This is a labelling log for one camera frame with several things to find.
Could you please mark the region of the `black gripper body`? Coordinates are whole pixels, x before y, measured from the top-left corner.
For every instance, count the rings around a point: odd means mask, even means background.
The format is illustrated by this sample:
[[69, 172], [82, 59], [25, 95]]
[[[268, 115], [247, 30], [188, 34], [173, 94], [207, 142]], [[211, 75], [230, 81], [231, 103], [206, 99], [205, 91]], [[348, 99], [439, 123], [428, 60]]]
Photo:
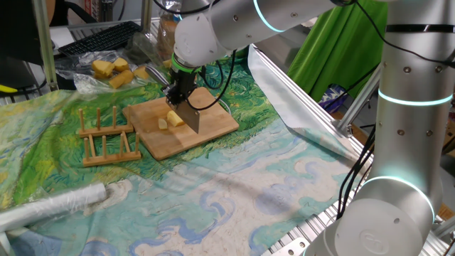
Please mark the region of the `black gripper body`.
[[175, 86], [175, 91], [178, 93], [192, 93], [196, 88], [196, 73], [187, 73], [179, 70], [172, 72], [172, 79]]

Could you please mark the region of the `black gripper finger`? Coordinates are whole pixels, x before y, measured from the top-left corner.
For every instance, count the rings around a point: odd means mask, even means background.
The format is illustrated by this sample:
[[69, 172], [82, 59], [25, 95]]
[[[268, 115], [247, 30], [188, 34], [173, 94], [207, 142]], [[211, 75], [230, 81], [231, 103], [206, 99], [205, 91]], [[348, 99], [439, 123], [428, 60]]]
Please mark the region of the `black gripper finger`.
[[191, 94], [191, 88], [182, 85], [169, 85], [165, 88], [166, 102], [178, 106], [185, 102]]

